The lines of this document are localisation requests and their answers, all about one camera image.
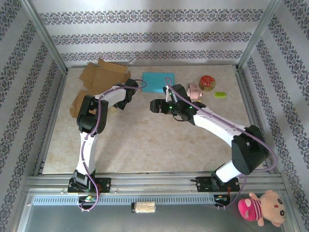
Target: cardboard box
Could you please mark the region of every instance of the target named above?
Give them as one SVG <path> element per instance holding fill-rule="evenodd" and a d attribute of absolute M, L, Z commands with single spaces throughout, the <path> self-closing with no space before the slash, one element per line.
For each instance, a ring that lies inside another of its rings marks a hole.
<path fill-rule="evenodd" d="M 84 96 L 97 95 L 109 90 L 116 83 L 125 83 L 131 77 L 127 66 L 105 62 L 99 59 L 98 64 L 89 63 L 83 70 L 81 79 L 88 90 L 81 90 L 70 108 L 70 114 L 77 118 Z"/>

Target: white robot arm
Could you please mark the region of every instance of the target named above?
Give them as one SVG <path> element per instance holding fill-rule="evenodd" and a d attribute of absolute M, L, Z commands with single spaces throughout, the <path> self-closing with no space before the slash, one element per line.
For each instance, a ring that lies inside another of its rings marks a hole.
<path fill-rule="evenodd" d="M 219 190 L 231 179 L 238 177 L 241 174 L 250 174 L 267 159 L 268 151 L 261 144 L 222 122 L 228 122 L 229 124 L 264 141 L 260 130 L 256 126 L 251 125 L 249 127 L 244 127 L 237 125 L 215 114 L 204 104 L 200 102 L 192 102 L 195 106 L 201 109 L 197 110 L 177 97 L 170 89 L 164 88 L 164 90 L 167 96 L 170 96 L 171 100 L 168 101 L 166 98 L 151 101 L 150 110 L 153 113 L 180 116 L 183 121 L 190 122 L 193 125 L 202 127 L 217 135 L 231 147 L 232 160 L 222 165 L 211 174 L 212 188 L 214 190 Z M 191 102 L 182 85 L 174 85 L 173 90 L 184 99 Z M 205 115 L 202 110 L 206 111 L 206 113 L 209 113 L 211 116 Z"/>
<path fill-rule="evenodd" d="M 123 110 L 126 104 L 132 100 L 132 96 L 136 91 L 134 88 L 120 88 L 124 86 L 137 88 L 138 84 L 136 81 L 128 79 L 125 85 L 116 85 L 105 93 L 96 96 L 86 95 L 84 97 L 77 117 L 77 125 L 79 126 L 81 136 L 80 155 L 76 170 L 73 173 L 73 178 L 70 180 L 70 186 L 75 185 L 76 188 L 93 191 L 94 186 L 88 177 L 88 173 L 94 179 L 97 140 L 99 134 L 102 133 L 105 128 L 107 111 L 112 106 Z M 100 118 L 98 118 L 99 104 L 101 108 Z M 99 123 L 96 133 L 88 136 L 95 128 L 97 121 L 99 121 Z"/>

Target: teal paper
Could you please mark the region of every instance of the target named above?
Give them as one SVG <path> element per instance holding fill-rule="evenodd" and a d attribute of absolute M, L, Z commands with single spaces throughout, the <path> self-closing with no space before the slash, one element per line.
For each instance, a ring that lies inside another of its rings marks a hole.
<path fill-rule="evenodd" d="M 147 82 L 147 86 L 142 89 L 142 92 L 164 93 L 163 87 L 166 86 L 165 84 L 166 77 L 169 77 L 170 79 L 172 79 L 171 85 L 174 85 L 174 74 L 173 73 L 144 72 L 143 81 Z"/>

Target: stuffed animal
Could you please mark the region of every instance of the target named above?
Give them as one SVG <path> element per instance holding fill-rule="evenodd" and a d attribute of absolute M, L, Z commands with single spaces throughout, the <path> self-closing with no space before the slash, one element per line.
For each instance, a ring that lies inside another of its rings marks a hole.
<path fill-rule="evenodd" d="M 242 217 L 248 221 L 257 220 L 259 226 L 264 226 L 263 218 L 280 227 L 286 219 L 285 206 L 281 197 L 273 190 L 268 190 L 258 198 L 253 192 L 249 193 L 250 199 L 241 199 L 238 209 Z"/>

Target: wall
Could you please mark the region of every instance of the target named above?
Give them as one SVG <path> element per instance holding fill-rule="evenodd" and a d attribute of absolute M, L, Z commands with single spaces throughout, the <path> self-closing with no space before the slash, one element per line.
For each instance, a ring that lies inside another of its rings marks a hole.
<path fill-rule="evenodd" d="M 308 3 L 282 1 L 243 71 L 301 231 L 309 231 Z"/>
<path fill-rule="evenodd" d="M 67 66 L 237 64 L 269 0 L 34 0 Z"/>
<path fill-rule="evenodd" d="M 17 0 L 0 0 L 0 232 L 10 231 L 63 78 Z"/>

